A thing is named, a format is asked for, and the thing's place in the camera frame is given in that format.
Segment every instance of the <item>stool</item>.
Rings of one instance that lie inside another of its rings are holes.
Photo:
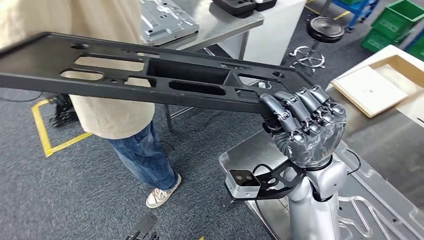
[[[312,69],[315,73],[315,68],[325,68],[325,57],[317,50],[320,43],[333,44],[342,39],[345,30],[336,21],[331,18],[318,16],[310,20],[306,25],[306,31],[309,36],[314,39],[312,47],[299,46],[290,53],[290,56],[295,57],[296,61],[290,66],[301,64]]]

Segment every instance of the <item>black stool seat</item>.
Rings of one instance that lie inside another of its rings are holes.
[[[324,16],[313,18],[306,25],[306,31],[311,38],[327,44],[338,42],[345,34],[345,30],[340,24]]]

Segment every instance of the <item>person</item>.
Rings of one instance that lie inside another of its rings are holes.
[[[141,24],[139,0],[0,0],[0,48],[40,32],[142,44]],[[82,62],[115,69],[131,67],[122,61],[90,58]],[[66,74],[64,77],[84,79],[83,73]],[[150,87],[139,78],[125,84]],[[70,98],[83,129],[106,139],[135,176],[155,187],[146,205],[157,208],[165,203],[182,178],[158,143],[152,122],[155,105],[77,95]]]

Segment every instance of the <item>green plastic crate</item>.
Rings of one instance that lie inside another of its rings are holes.
[[[424,61],[424,47],[410,47],[408,53],[417,59]]]
[[[373,53],[380,51],[390,44],[398,44],[398,40],[392,40],[389,37],[385,36],[383,33],[379,32],[376,29],[371,29],[369,33],[365,36],[360,45],[370,50]]]
[[[385,7],[372,24],[372,28],[394,40],[409,31],[423,17],[423,8],[408,0],[399,0]]]
[[[346,4],[346,5],[354,5],[360,2],[363,2],[364,0],[340,0],[340,2]]]
[[[424,36],[410,46],[407,52],[421,61],[424,61]]]

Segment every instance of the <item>robotic hand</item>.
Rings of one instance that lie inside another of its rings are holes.
[[[345,108],[314,85],[295,94],[279,91],[263,94],[262,101],[281,123],[282,131],[270,131],[277,148],[303,169],[325,165],[339,144],[345,126]]]

